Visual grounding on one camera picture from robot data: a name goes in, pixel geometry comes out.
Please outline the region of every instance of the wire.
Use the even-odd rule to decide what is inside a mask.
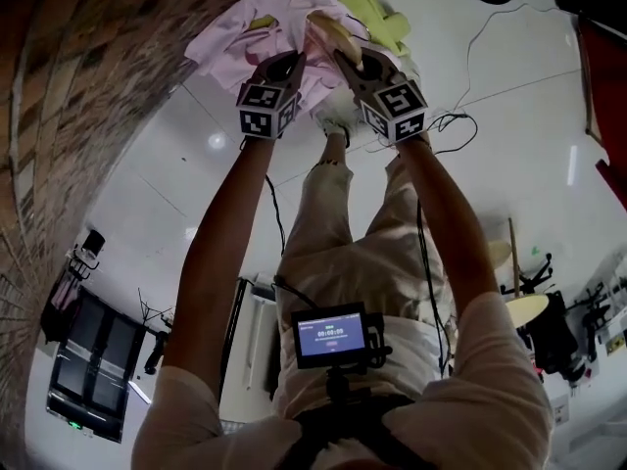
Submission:
[[[459,107],[459,105],[461,104],[461,101],[463,101],[463,98],[465,98],[468,95],[468,93],[470,92],[470,87],[471,87],[471,81],[470,81],[470,51],[472,50],[472,46],[474,45],[474,43],[481,36],[481,34],[484,32],[484,30],[486,29],[486,27],[488,26],[488,24],[490,23],[490,21],[492,20],[492,18],[494,16],[497,16],[499,14],[513,14],[515,12],[518,12],[523,7],[529,7],[530,9],[533,9],[534,11],[542,13],[542,14],[550,12],[550,11],[560,11],[560,12],[565,13],[565,14],[572,14],[572,13],[569,13],[567,11],[564,11],[564,10],[560,9],[559,7],[550,7],[549,9],[536,9],[532,5],[529,5],[528,3],[521,4],[518,7],[516,7],[515,9],[510,9],[508,11],[495,11],[495,12],[493,12],[488,17],[486,22],[483,23],[483,26],[481,26],[481,29],[479,29],[479,32],[477,34],[475,34],[470,39],[470,41],[468,42],[468,49],[466,50],[466,74],[467,74],[467,78],[468,78],[468,88],[463,92],[461,97],[455,103],[455,105],[453,106],[452,112],[454,112]]]
[[[450,150],[440,150],[438,152],[435,152],[433,155],[441,155],[444,153],[454,153],[454,152],[458,152],[459,150],[461,150],[462,148],[465,148],[467,145],[469,145],[472,140],[477,137],[477,134],[479,133],[479,124],[477,123],[477,120],[474,119],[473,116],[467,114],[465,111],[462,111],[461,113],[452,113],[452,112],[446,112],[443,115],[440,115],[439,117],[435,118],[430,124],[429,126],[426,128],[426,130],[431,130],[431,128],[435,125],[437,125],[436,129],[438,132],[444,132],[444,130],[446,130],[449,125],[451,125],[451,123],[453,123],[455,120],[459,120],[461,118],[468,118],[472,121],[472,123],[474,124],[474,132],[472,134],[472,136],[470,136],[470,138],[463,143],[461,146],[457,147],[457,148],[452,148]],[[382,136],[379,135],[378,136],[378,140],[379,143],[381,144],[381,146],[383,148],[378,148],[377,150],[367,150],[365,149],[368,153],[378,153],[381,152],[383,150],[386,150],[388,148],[393,148],[394,145],[390,145],[390,144],[385,144],[381,142],[381,138]]]
[[[348,19],[350,19],[350,20],[357,21],[359,24],[361,24],[363,26],[363,29],[365,29],[366,33],[368,34],[368,38],[363,38],[362,36],[358,36],[358,35],[355,35],[355,34],[352,34],[352,33],[351,33],[351,36],[354,36],[355,38],[363,40],[364,42],[371,42],[372,41],[372,33],[370,33],[370,30],[368,29],[368,26],[366,26],[360,20],[358,20],[357,18],[354,18],[353,16],[351,16],[348,13],[346,14],[346,17]]]
[[[298,289],[294,289],[287,282],[285,282],[285,279],[283,277],[276,275],[274,277],[274,283],[272,284],[272,286],[280,287],[288,293],[292,293],[293,295],[298,296],[303,302],[307,303],[307,305],[309,305],[313,309],[318,308],[318,305],[316,305],[311,298],[301,293]]]
[[[222,346],[222,357],[220,360],[220,378],[219,378],[219,391],[218,398],[222,397],[222,388],[224,387],[224,378],[226,377],[226,368],[228,366],[228,358],[231,355],[231,348],[233,347],[233,338],[235,337],[235,329],[237,328],[237,319],[239,317],[239,310],[242,307],[242,301],[244,300],[244,293],[246,291],[247,284],[254,286],[253,282],[245,278],[239,278],[239,284],[237,286],[237,292],[235,293],[235,302],[231,309],[231,314],[228,318],[228,326],[226,327],[226,334],[224,336],[224,345]]]
[[[446,366],[449,363],[449,358],[451,357],[451,342],[449,340],[449,335],[447,334],[446,329],[444,328],[444,324],[442,323],[442,318],[440,318],[440,312],[438,311],[438,305],[435,301],[435,296],[433,294],[433,281],[431,280],[431,268],[429,266],[429,253],[427,252],[427,243],[424,238],[424,226],[422,224],[422,206],[420,204],[420,200],[418,199],[418,207],[417,207],[417,226],[418,226],[418,244],[420,247],[420,254],[422,256],[422,264],[424,265],[424,276],[427,280],[427,287],[429,288],[429,300],[431,301],[431,307],[433,308],[433,317],[435,320],[435,329],[438,333],[438,345],[440,347],[440,376],[444,377],[444,371],[446,370]],[[442,348],[442,336],[440,335],[440,328],[442,328],[442,332],[444,333],[445,338],[447,339],[447,357],[444,359],[444,350]]]
[[[474,124],[474,132],[473,132],[472,136],[470,136],[470,138],[465,143],[463,143],[461,146],[458,146],[457,148],[452,148],[450,150],[440,150],[438,152],[435,152],[433,155],[442,155],[442,154],[445,154],[445,153],[458,152],[459,150],[462,150],[463,148],[468,146],[472,142],[472,140],[475,137],[477,137],[477,134],[479,133],[479,124],[477,123],[477,120],[475,120],[472,116],[470,116],[467,113],[460,113],[460,114],[448,113],[448,114],[442,115],[441,117],[438,117],[435,120],[433,120],[433,122],[429,125],[427,130],[430,130],[431,127],[433,127],[437,123],[438,124],[438,126],[437,126],[438,132],[443,132],[449,125],[451,125],[451,123],[453,123],[455,120],[459,120],[461,118],[468,118]]]
[[[276,213],[276,224],[278,225],[278,232],[281,235],[281,255],[283,256],[285,254],[285,230],[281,222],[281,212],[278,208],[278,202],[276,202],[276,191],[267,174],[265,175],[265,182],[270,187],[270,193],[272,194],[272,203],[274,204],[274,212]]]

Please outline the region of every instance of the white sneaker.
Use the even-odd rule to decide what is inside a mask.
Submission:
[[[357,134],[362,111],[353,102],[353,92],[346,85],[336,87],[331,94],[312,110],[312,118],[328,137],[332,133],[346,135],[346,147]]]

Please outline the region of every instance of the black strap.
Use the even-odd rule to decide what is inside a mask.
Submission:
[[[277,470],[311,468],[319,452],[340,439],[357,439],[384,463],[398,468],[433,469],[415,452],[399,442],[383,424],[383,415],[411,404],[404,396],[372,397],[358,403],[330,404],[299,414],[303,435],[290,447]]]

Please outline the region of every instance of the beige pants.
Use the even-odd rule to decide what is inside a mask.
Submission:
[[[354,241],[348,217],[353,173],[344,164],[315,166],[305,179],[278,274],[318,306],[364,302],[367,312],[435,325],[418,244],[415,189],[400,159],[386,172],[383,205],[365,236]],[[424,234],[438,312],[446,323],[451,290],[426,226]],[[279,290],[281,329],[291,327],[292,311],[307,308],[297,296]]]

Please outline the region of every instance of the person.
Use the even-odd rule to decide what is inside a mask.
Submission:
[[[349,414],[329,407],[325,369],[299,370],[296,364],[290,314],[307,306],[279,289],[275,415],[233,434],[221,430],[217,399],[225,330],[272,150],[280,144],[252,138],[209,205],[183,265],[175,320],[133,468],[543,467],[551,406],[498,293],[479,222],[432,154],[428,134],[396,146],[383,205],[354,242],[346,147],[355,131],[329,111],[318,119],[326,146],[305,180],[277,274],[318,306],[363,302],[366,311],[384,314],[385,341],[393,352],[381,369],[349,376],[351,389],[369,387],[370,398],[352,405]],[[438,314],[442,322],[458,322],[455,369],[445,379],[418,247],[418,198]],[[441,340],[448,355],[450,340]],[[388,400],[379,425],[362,429],[385,450],[350,436],[328,440],[344,418],[355,417],[359,428],[362,420],[372,421],[378,401]],[[317,413],[322,422],[306,425]],[[312,438],[315,444],[302,451]],[[382,452],[393,460],[403,454],[410,464],[390,466]]]

